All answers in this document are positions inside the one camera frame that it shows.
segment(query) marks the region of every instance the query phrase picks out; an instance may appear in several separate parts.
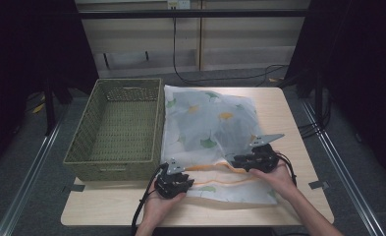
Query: metal rail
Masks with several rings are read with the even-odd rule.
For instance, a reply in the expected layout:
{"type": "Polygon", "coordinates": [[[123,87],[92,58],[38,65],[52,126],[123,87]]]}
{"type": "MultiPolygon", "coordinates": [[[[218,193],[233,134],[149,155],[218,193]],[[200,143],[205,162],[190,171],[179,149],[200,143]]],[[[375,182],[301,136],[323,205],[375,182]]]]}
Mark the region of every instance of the metal rail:
{"type": "Polygon", "coordinates": [[[65,105],[64,111],[61,113],[60,119],[58,120],[57,125],[54,127],[53,131],[49,136],[45,136],[43,143],[39,149],[38,154],[36,155],[35,160],[33,161],[27,176],[24,179],[24,182],[21,185],[21,188],[16,193],[16,196],[12,203],[9,205],[8,210],[0,221],[0,236],[11,235],[15,226],[22,214],[22,211],[25,208],[25,205],[30,196],[31,190],[37,180],[37,176],[40,172],[40,169],[45,162],[46,156],[49,154],[52,145],[57,138],[58,132],[62,121],[67,113],[68,105],[65,105]]]}
{"type": "Polygon", "coordinates": [[[331,163],[336,169],[337,174],[340,177],[340,180],[345,186],[346,191],[349,194],[349,197],[351,198],[353,204],[355,205],[355,208],[357,209],[358,214],[360,215],[360,218],[363,221],[364,225],[366,226],[369,234],[372,236],[384,236],[385,233],[383,232],[383,229],[380,226],[375,213],[373,212],[372,208],[367,203],[363,194],[359,190],[358,185],[355,183],[355,180],[352,178],[352,175],[350,174],[344,161],[342,160],[342,157],[337,152],[336,148],[334,147],[333,143],[328,137],[328,134],[320,127],[315,125],[316,124],[315,113],[311,104],[307,101],[304,101],[303,108],[306,112],[306,115],[309,121],[312,124],[314,124],[313,128],[317,132],[317,137],[318,139],[320,139],[325,151],[327,152],[327,155],[330,158],[331,163]]]}

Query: human hand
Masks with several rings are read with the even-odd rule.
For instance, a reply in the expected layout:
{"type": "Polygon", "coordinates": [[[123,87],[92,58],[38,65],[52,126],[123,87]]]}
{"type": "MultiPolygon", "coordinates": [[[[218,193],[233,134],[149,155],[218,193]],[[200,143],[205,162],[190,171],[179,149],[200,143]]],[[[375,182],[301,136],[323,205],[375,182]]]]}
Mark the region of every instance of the human hand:
{"type": "Polygon", "coordinates": [[[251,169],[249,173],[268,182],[269,185],[287,201],[297,189],[290,176],[287,164],[283,160],[279,160],[276,168],[270,173],[264,173],[258,169],[251,169]]]}
{"type": "Polygon", "coordinates": [[[165,219],[172,207],[187,194],[181,193],[173,199],[164,199],[155,191],[155,181],[151,184],[143,209],[143,219],[138,228],[137,236],[152,235],[153,230],[165,219]]]}

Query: floor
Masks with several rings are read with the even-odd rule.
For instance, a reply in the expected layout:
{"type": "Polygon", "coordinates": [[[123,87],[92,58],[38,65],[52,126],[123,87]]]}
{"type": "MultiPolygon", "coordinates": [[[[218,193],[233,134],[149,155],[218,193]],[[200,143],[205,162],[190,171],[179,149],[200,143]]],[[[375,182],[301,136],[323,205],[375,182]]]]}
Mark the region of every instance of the floor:
{"type": "MultiPolygon", "coordinates": [[[[243,64],[225,63],[208,67],[211,70],[207,71],[197,69],[194,60],[188,56],[192,52],[180,52],[182,57],[186,56],[181,61],[177,60],[181,68],[179,75],[174,73],[174,65],[171,63],[173,54],[169,52],[151,52],[149,61],[143,58],[144,52],[138,55],[107,55],[110,69],[107,69],[103,55],[94,55],[94,58],[100,77],[160,77],[167,85],[190,86],[180,80],[179,76],[182,76],[199,86],[274,87],[285,76],[286,67],[278,67],[277,71],[266,77],[260,75],[265,73],[268,65],[287,65],[290,60],[287,54],[289,48],[284,51],[282,54],[270,54],[275,60],[269,60],[269,54],[253,60],[259,63],[258,67],[254,67],[254,64],[249,68],[243,64]]],[[[44,109],[36,113],[31,109],[41,96],[28,102],[29,110],[21,130],[0,158],[0,235],[130,235],[130,230],[125,227],[72,228],[60,222],[62,209],[68,198],[68,188],[74,180],[73,173],[64,168],[62,160],[87,101],[86,94],[74,89],[71,89],[71,93],[74,96],[71,104],[56,103],[60,126],[54,137],[44,136],[44,109]],[[28,194],[20,198],[23,186],[28,186],[28,194]]],[[[313,96],[300,99],[295,87],[284,88],[284,94],[297,125],[311,123],[309,106],[313,104],[313,96]]],[[[338,104],[333,103],[331,106],[330,122],[325,131],[326,133],[304,139],[304,144],[319,179],[330,186],[324,192],[335,215],[334,224],[346,235],[386,235],[385,170],[377,163],[372,150],[359,141],[355,127],[340,112],[338,104]],[[330,138],[335,153],[324,148],[327,143],[321,141],[321,135],[330,138]],[[337,159],[343,163],[343,170],[341,166],[336,166],[336,160],[333,159],[336,153],[337,159]]],[[[275,230],[278,234],[305,232],[302,227],[280,227],[275,230]]]]}

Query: leaf pattern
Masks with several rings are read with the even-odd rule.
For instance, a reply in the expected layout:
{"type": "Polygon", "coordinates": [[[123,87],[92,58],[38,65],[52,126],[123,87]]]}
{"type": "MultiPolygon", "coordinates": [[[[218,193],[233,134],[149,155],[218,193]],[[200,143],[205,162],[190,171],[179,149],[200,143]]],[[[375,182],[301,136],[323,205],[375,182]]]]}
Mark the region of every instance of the leaf pattern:
{"type": "Polygon", "coordinates": [[[186,142],[186,135],[181,133],[180,136],[177,139],[177,142],[180,142],[181,144],[184,144],[186,142]]]}
{"type": "Polygon", "coordinates": [[[230,112],[222,112],[219,114],[220,119],[228,120],[233,117],[233,113],[230,112]]]}
{"type": "Polygon", "coordinates": [[[211,98],[216,98],[216,97],[219,97],[217,94],[213,93],[213,92],[206,92],[205,94],[209,95],[210,98],[208,100],[211,100],[211,98]]]}
{"type": "Polygon", "coordinates": [[[214,188],[213,186],[204,186],[198,189],[199,191],[207,191],[207,192],[217,192],[217,189],[214,188]]]}
{"type": "Polygon", "coordinates": [[[217,146],[217,142],[214,142],[211,140],[211,132],[210,136],[206,140],[199,140],[199,143],[204,147],[204,148],[214,148],[217,146]]]}
{"type": "Polygon", "coordinates": [[[245,107],[244,107],[243,105],[241,105],[241,104],[236,105],[236,108],[237,108],[238,110],[245,110],[245,107]]]}
{"type": "Polygon", "coordinates": [[[199,108],[199,105],[190,106],[189,113],[190,114],[195,113],[198,110],[198,108],[199,108]]]}
{"type": "Polygon", "coordinates": [[[171,108],[171,107],[175,106],[175,103],[177,103],[177,99],[174,97],[174,99],[172,101],[167,102],[167,108],[171,108]]]}

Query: black cable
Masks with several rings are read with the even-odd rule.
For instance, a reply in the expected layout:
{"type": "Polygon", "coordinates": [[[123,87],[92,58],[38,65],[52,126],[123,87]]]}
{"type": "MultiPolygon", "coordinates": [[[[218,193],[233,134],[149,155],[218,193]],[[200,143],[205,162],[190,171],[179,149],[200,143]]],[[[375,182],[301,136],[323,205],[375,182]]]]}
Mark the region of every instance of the black cable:
{"type": "Polygon", "coordinates": [[[155,176],[158,174],[159,170],[163,168],[163,164],[159,165],[158,168],[156,168],[155,172],[153,173],[152,177],[149,180],[149,184],[147,184],[146,190],[144,191],[143,197],[141,200],[139,200],[139,205],[137,208],[137,211],[134,214],[134,218],[132,219],[132,236],[135,236],[137,231],[137,221],[138,216],[140,214],[141,209],[143,208],[144,203],[146,202],[147,197],[154,191],[148,193],[150,186],[152,185],[153,180],[155,179],[155,176]]]}
{"type": "Polygon", "coordinates": [[[173,22],[174,22],[174,36],[173,36],[173,52],[172,52],[172,64],[173,64],[173,67],[174,67],[174,71],[175,71],[175,74],[178,76],[178,78],[180,78],[181,81],[183,81],[184,83],[186,84],[189,84],[189,85],[193,85],[193,86],[197,86],[197,87],[203,87],[203,85],[200,85],[200,84],[196,84],[196,82],[209,82],[209,81],[228,81],[228,80],[248,80],[248,79],[254,79],[254,78],[257,78],[257,77],[262,77],[264,76],[264,80],[257,84],[255,87],[259,87],[261,86],[265,81],[266,81],[266,77],[268,74],[272,73],[272,72],[275,72],[275,71],[278,71],[284,67],[288,67],[288,65],[270,65],[268,66],[267,68],[265,68],[265,73],[263,74],[259,74],[259,75],[255,75],[255,76],[248,76],[248,77],[230,77],[230,78],[210,78],[210,79],[200,79],[200,80],[194,80],[194,81],[190,81],[190,80],[187,80],[187,79],[184,79],[177,71],[177,66],[176,66],[176,60],[175,60],[175,35],[177,34],[177,18],[173,18],[173,22]],[[267,70],[271,67],[278,67],[277,69],[274,69],[272,71],[269,71],[267,72],[267,70]]]}
{"type": "Polygon", "coordinates": [[[37,94],[33,95],[32,97],[29,97],[27,99],[27,101],[30,101],[30,100],[34,100],[35,98],[37,98],[38,96],[40,96],[42,94],[42,91],[38,92],[37,94]]]}
{"type": "Polygon", "coordinates": [[[291,172],[291,178],[293,179],[295,186],[297,186],[297,175],[294,173],[294,168],[293,168],[293,165],[291,164],[291,160],[281,152],[277,152],[276,154],[280,159],[282,159],[288,165],[288,168],[290,169],[290,172],[291,172]]]}
{"type": "Polygon", "coordinates": [[[301,133],[301,136],[303,139],[307,139],[309,137],[312,137],[312,136],[324,131],[324,129],[327,127],[327,125],[331,119],[331,104],[332,104],[332,99],[329,96],[326,111],[323,114],[323,117],[324,117],[324,119],[323,119],[324,123],[323,124],[320,124],[318,122],[314,122],[311,124],[299,126],[300,133],[301,133]]]}
{"type": "Polygon", "coordinates": [[[287,234],[282,234],[280,236],[293,236],[293,235],[296,235],[296,236],[309,236],[309,234],[306,234],[306,233],[287,233],[287,234]]]}

